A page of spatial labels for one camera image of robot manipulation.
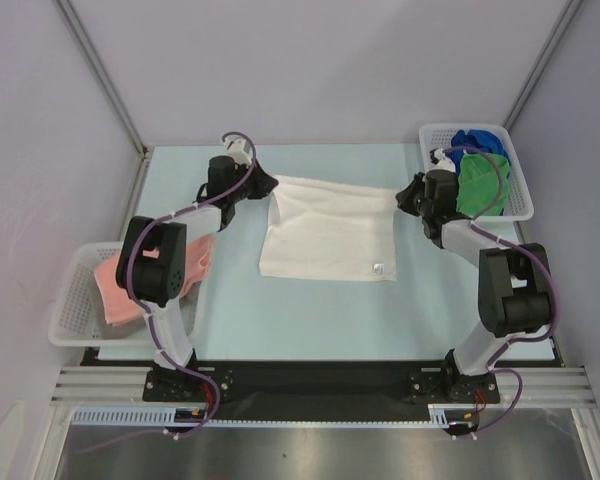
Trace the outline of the white towel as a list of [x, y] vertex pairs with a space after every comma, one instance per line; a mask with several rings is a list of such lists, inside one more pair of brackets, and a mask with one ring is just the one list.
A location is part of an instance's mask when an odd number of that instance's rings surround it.
[[397, 279], [395, 191], [293, 176], [276, 180], [259, 259], [262, 276]]

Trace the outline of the pink towel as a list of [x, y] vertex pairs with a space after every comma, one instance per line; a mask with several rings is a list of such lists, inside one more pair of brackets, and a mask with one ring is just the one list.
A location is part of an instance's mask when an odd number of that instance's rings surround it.
[[[211, 234], [187, 245], [185, 280], [180, 291], [180, 298], [184, 298], [196, 284], [209, 275], [214, 248], [214, 236]], [[94, 271], [94, 278], [103, 301], [105, 321], [113, 326], [134, 321], [142, 315], [140, 307], [116, 283], [115, 276], [119, 259], [120, 253], [116, 253], [102, 262]]]

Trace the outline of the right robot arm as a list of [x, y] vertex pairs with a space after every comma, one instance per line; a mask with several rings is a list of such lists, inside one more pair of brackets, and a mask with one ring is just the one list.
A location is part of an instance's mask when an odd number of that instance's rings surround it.
[[454, 402], [473, 394], [475, 377], [489, 373], [510, 346], [548, 339], [559, 320], [544, 247], [513, 244], [483, 230], [457, 210], [458, 193], [453, 173], [430, 170], [396, 195], [398, 208], [422, 221], [426, 238], [478, 270], [478, 324], [450, 352], [451, 370], [440, 377], [441, 392]]

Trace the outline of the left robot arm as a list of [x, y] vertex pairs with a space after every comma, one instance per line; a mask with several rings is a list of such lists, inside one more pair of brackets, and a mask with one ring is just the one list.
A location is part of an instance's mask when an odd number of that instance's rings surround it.
[[261, 200], [277, 185], [255, 159], [240, 163], [229, 155], [216, 156], [190, 206], [158, 218], [135, 216], [129, 222], [116, 283], [141, 309], [156, 348], [154, 363], [170, 370], [164, 385], [179, 400], [191, 399], [200, 388], [200, 376], [190, 366], [194, 347], [179, 304], [187, 246], [226, 229], [239, 202]]

